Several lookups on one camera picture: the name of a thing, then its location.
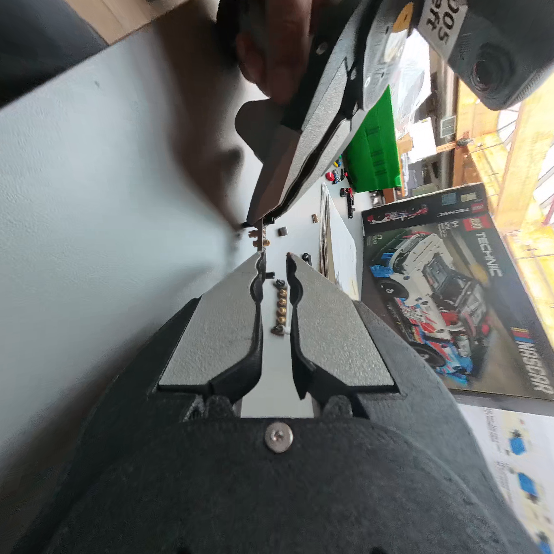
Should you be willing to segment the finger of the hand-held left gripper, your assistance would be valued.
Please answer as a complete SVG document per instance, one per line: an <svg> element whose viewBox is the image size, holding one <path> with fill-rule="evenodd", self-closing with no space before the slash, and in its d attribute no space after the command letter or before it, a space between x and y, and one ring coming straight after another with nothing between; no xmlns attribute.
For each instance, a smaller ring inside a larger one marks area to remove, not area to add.
<svg viewBox="0 0 554 554"><path fill-rule="evenodd" d="M284 187L278 204L265 211L264 220L276 220L289 211L342 153L363 121L363 110L355 111L351 118L337 114L319 144L302 163L292 183Z"/></svg>
<svg viewBox="0 0 554 554"><path fill-rule="evenodd" d="M302 163L316 147L306 134L280 126L256 183L248 210L248 223L255 224L267 209L275 207L284 187L292 183Z"/></svg>

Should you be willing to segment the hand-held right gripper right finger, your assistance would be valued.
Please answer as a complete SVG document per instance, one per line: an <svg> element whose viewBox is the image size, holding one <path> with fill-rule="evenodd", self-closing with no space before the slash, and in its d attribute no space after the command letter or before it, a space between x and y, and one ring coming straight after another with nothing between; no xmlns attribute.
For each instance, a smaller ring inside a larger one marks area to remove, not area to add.
<svg viewBox="0 0 554 554"><path fill-rule="evenodd" d="M290 350L300 399L394 393L391 376L356 302L307 262L287 253Z"/></svg>

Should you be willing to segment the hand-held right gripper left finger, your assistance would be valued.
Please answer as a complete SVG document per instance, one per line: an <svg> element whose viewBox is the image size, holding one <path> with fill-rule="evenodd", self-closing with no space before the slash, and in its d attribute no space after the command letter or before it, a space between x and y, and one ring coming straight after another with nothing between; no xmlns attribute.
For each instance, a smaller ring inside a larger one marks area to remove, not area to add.
<svg viewBox="0 0 554 554"><path fill-rule="evenodd" d="M242 400L261 376L265 253L258 252L202 295L158 389Z"/></svg>

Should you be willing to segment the grey lego beam with pins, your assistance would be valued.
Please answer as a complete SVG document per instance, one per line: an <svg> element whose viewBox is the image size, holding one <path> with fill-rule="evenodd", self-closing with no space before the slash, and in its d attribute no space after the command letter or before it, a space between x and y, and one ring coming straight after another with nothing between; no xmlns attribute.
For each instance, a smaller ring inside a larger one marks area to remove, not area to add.
<svg viewBox="0 0 554 554"><path fill-rule="evenodd" d="M248 237L252 239L254 247L254 253L246 260L247 270L252 277L251 283L274 280L276 271L273 268L267 268L267 249L270 241L267 238L267 223L264 217L253 224L253 228L248 232Z"/></svg>

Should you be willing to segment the black car-printed lego box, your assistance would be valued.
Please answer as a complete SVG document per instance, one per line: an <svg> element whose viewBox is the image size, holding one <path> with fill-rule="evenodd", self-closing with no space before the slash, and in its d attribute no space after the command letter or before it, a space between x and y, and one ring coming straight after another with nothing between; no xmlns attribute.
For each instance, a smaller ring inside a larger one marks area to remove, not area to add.
<svg viewBox="0 0 554 554"><path fill-rule="evenodd" d="M553 402L553 349L483 184L361 213L362 301L452 391Z"/></svg>

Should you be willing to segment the person's left hand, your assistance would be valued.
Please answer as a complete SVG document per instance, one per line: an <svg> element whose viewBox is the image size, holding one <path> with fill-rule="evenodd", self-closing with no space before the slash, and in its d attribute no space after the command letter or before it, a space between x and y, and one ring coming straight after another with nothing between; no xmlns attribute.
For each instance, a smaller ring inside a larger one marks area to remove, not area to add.
<svg viewBox="0 0 554 554"><path fill-rule="evenodd" d="M286 106L306 72L312 38L321 14L340 1L248 1L261 15L264 39L258 44L252 31L235 39L238 65L244 78L279 106Z"/></svg>

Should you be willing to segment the green plastic bin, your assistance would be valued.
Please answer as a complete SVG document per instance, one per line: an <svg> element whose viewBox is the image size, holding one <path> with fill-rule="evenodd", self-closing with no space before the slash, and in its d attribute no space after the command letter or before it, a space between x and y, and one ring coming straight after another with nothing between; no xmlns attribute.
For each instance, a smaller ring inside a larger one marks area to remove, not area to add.
<svg viewBox="0 0 554 554"><path fill-rule="evenodd" d="M355 193L401 187L390 87L366 114L344 154Z"/></svg>

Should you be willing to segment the white printed paper sheet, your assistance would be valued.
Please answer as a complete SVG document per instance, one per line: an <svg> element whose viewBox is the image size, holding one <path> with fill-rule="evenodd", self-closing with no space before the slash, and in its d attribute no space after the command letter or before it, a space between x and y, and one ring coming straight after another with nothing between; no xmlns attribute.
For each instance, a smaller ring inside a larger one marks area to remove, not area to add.
<svg viewBox="0 0 554 554"><path fill-rule="evenodd" d="M553 417L459 405L487 465L542 553L553 553Z"/></svg>

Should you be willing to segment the wooden frame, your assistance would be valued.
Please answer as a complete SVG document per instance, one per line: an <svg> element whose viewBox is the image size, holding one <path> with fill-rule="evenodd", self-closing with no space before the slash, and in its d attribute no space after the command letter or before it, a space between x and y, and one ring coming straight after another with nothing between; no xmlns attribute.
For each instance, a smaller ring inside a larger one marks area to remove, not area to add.
<svg viewBox="0 0 554 554"><path fill-rule="evenodd" d="M479 179L489 211L553 342L553 77L491 111L458 84L453 186Z"/></svg>

